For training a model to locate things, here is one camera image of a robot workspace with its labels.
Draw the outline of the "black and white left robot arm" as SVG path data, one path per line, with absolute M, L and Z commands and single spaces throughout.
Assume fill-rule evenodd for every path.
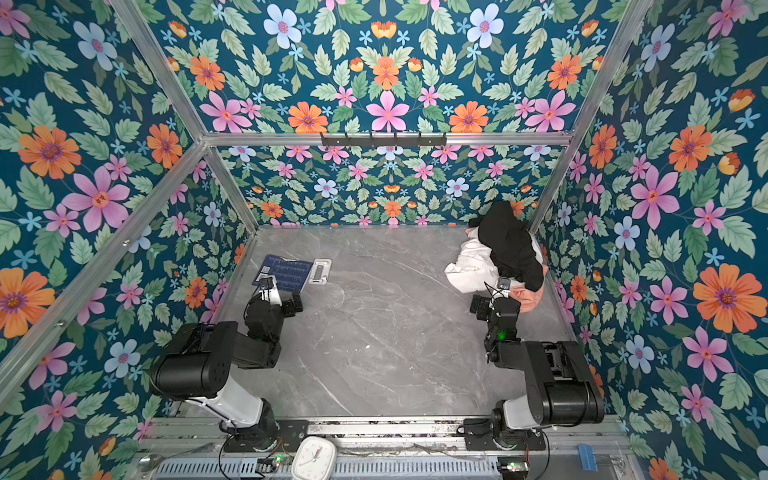
M 219 419 L 227 452 L 295 451 L 308 436 L 304 420 L 278 420 L 270 402 L 250 393 L 231 370 L 268 370 L 277 366 L 284 322 L 303 311 L 298 293 L 271 300 L 256 293 L 246 304 L 239 331 L 235 321 L 200 323 L 179 329 L 163 348 L 150 373 L 154 394 L 202 408 Z

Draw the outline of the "white cloth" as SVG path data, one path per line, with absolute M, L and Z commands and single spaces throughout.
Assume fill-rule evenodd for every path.
M 468 240 L 461 245 L 457 260 L 444 269 L 447 280 L 465 294 L 485 291 L 486 285 L 497 290 L 501 275 L 491 260 L 492 250 L 479 241 L 477 228 L 469 228 L 466 233 Z

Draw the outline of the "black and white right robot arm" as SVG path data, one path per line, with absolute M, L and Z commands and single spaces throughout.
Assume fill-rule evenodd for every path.
M 505 296 L 472 297 L 469 312 L 487 327 L 487 362 L 523 374 L 525 392 L 496 403 L 487 419 L 466 419 L 457 429 L 470 451 L 547 447 L 546 428 L 599 424 L 603 394 L 574 341 L 523 340 L 517 323 L 522 305 Z

